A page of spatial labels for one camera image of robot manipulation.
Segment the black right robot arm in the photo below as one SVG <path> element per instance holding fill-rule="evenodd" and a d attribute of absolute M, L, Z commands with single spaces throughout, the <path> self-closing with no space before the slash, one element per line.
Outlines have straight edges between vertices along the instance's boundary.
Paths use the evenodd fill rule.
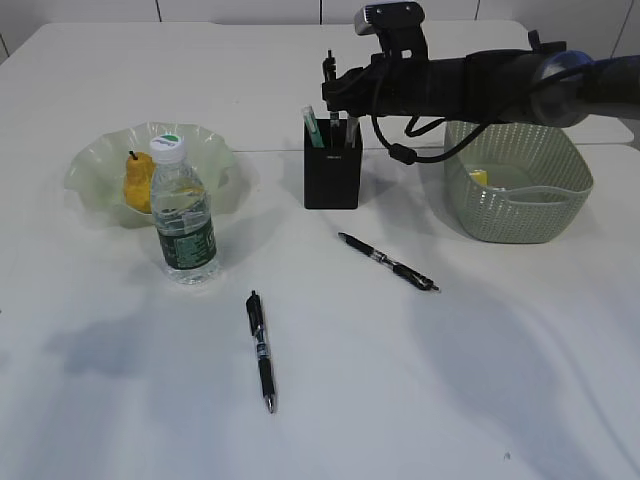
<path fill-rule="evenodd" d="M 639 116 L 639 58 L 594 60 L 562 42 L 542 43 L 530 32 L 530 47 L 485 50 L 435 60 L 419 27 L 375 28 L 381 50 L 369 65 L 336 73 L 336 61 L 322 63 L 322 98 L 330 112 L 370 117 L 379 142 L 404 164 L 439 163 L 470 145 L 495 124 L 524 123 L 567 128 L 589 115 Z M 406 137 L 419 137 L 449 121 L 474 130 L 444 153 L 421 156 L 390 142 L 382 117 L 405 117 Z"/>

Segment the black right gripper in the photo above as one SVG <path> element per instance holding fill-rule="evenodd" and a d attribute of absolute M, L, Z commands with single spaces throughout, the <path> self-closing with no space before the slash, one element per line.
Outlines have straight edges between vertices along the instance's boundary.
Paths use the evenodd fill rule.
<path fill-rule="evenodd" d="M 353 117 L 399 116 L 400 110 L 393 104 L 393 71 L 400 60 L 387 58 L 383 53 L 371 56 L 365 67 L 356 67 L 337 75 L 331 82 L 321 85 L 322 100 L 327 110 L 346 112 Z"/>

